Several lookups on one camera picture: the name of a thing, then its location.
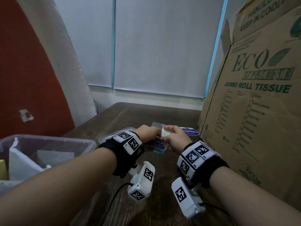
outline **yellow sticky note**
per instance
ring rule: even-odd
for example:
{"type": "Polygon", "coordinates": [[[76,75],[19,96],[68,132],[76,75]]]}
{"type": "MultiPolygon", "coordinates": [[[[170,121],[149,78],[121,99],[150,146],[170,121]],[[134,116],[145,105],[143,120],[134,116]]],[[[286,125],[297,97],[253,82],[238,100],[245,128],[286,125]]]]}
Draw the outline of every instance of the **yellow sticky note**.
{"type": "Polygon", "coordinates": [[[5,161],[0,159],[0,180],[8,180],[5,161]]]}

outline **person's right hand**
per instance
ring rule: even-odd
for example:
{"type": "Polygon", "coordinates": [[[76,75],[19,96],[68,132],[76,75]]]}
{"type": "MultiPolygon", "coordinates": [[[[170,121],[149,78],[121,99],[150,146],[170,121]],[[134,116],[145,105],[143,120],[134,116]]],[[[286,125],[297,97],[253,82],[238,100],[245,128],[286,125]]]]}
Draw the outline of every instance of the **person's right hand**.
{"type": "Polygon", "coordinates": [[[188,144],[192,143],[192,140],[180,127],[174,125],[165,125],[164,129],[172,132],[170,135],[163,137],[164,141],[170,144],[168,150],[174,151],[180,155],[182,154],[184,148],[188,144]]]}

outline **qr code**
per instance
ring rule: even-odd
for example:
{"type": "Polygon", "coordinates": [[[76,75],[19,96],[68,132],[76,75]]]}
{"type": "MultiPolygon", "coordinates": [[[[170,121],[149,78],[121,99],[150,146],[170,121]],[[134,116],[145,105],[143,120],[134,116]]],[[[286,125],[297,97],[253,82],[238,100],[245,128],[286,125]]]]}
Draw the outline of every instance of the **qr code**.
{"type": "Polygon", "coordinates": [[[141,199],[145,198],[145,196],[143,194],[141,194],[138,190],[136,190],[135,192],[131,193],[131,195],[137,199],[138,201],[140,201],[141,199]]]}
{"type": "Polygon", "coordinates": [[[123,139],[127,139],[127,138],[131,137],[131,135],[126,132],[120,133],[118,136],[123,139]]]}
{"type": "Polygon", "coordinates": [[[187,174],[189,166],[184,160],[182,161],[180,168],[185,174],[187,174]]]}
{"type": "Polygon", "coordinates": [[[145,168],[144,177],[146,177],[149,181],[152,181],[153,172],[151,172],[148,168],[145,168]]]}
{"type": "Polygon", "coordinates": [[[209,149],[204,146],[203,144],[201,144],[200,146],[198,146],[197,148],[195,148],[195,150],[200,154],[200,155],[203,155],[205,154],[206,152],[209,151],[209,149]]]}
{"type": "Polygon", "coordinates": [[[177,191],[175,192],[179,202],[183,201],[187,196],[182,188],[182,186],[180,188],[177,189],[177,191]]]}
{"type": "Polygon", "coordinates": [[[135,151],[139,147],[139,144],[136,142],[134,138],[131,138],[130,141],[128,141],[128,144],[133,149],[133,151],[135,151]]]}
{"type": "Polygon", "coordinates": [[[187,155],[186,155],[186,159],[188,159],[188,161],[192,164],[194,163],[197,159],[199,158],[198,154],[192,150],[191,152],[189,152],[187,155]]]}

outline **cord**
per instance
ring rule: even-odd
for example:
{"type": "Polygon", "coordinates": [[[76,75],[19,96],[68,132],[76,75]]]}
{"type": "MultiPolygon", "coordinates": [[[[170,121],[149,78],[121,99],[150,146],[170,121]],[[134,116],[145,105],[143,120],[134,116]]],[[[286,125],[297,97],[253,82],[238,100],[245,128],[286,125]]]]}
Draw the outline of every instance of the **cord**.
{"type": "Polygon", "coordinates": [[[222,211],[224,214],[227,214],[228,216],[230,216],[229,213],[227,213],[225,210],[223,210],[223,209],[221,209],[220,207],[217,207],[217,206],[215,206],[215,205],[211,205],[211,204],[209,204],[209,203],[204,203],[204,202],[198,203],[198,204],[199,204],[200,206],[209,206],[209,207],[218,209],[218,210],[222,211]]]}
{"type": "Polygon", "coordinates": [[[111,208],[111,205],[113,204],[113,201],[114,201],[115,197],[117,196],[118,192],[123,188],[123,186],[126,186],[126,185],[133,186],[134,184],[128,182],[128,183],[124,183],[122,186],[119,187],[119,189],[118,189],[118,190],[116,191],[116,193],[114,194],[114,196],[113,196],[113,198],[112,198],[112,200],[111,200],[111,203],[109,204],[109,207],[108,207],[108,209],[107,209],[107,211],[106,211],[106,214],[104,215],[104,217],[103,217],[103,219],[102,219],[102,222],[101,222],[100,226],[103,226],[103,223],[104,223],[104,221],[106,220],[106,217],[107,217],[107,215],[108,215],[108,213],[109,213],[109,210],[110,210],[110,208],[111,208]]]}

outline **brown cardboard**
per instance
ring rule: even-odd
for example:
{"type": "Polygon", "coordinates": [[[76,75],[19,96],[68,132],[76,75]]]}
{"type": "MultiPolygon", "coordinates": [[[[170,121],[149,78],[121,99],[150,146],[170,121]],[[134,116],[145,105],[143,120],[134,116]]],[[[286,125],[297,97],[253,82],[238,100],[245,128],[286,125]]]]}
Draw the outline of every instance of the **brown cardboard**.
{"type": "Polygon", "coordinates": [[[231,46],[200,136],[233,170],[300,210],[301,6],[275,17],[231,46]]]}
{"type": "Polygon", "coordinates": [[[250,0],[236,15],[233,42],[262,29],[301,5],[301,0],[250,0]]]}
{"type": "Polygon", "coordinates": [[[229,49],[230,49],[230,46],[231,46],[229,23],[228,23],[227,20],[226,20],[226,22],[224,24],[224,27],[223,27],[223,30],[222,30],[220,38],[221,38],[221,41],[222,41],[222,47],[223,47],[224,57],[223,57],[223,60],[221,62],[221,65],[219,67],[219,71],[218,71],[218,73],[217,73],[217,75],[215,77],[215,80],[213,82],[212,89],[209,92],[209,94],[207,95],[207,98],[206,98],[206,100],[205,100],[205,102],[203,104],[203,107],[202,107],[202,110],[201,110],[200,119],[199,119],[199,122],[198,122],[199,132],[201,132],[201,130],[203,128],[204,120],[205,120],[205,117],[207,115],[210,103],[211,103],[213,92],[215,90],[217,81],[219,79],[219,76],[221,74],[222,68],[224,66],[224,62],[225,62],[225,60],[227,58],[227,55],[228,55],[228,52],[229,52],[229,49]]]}

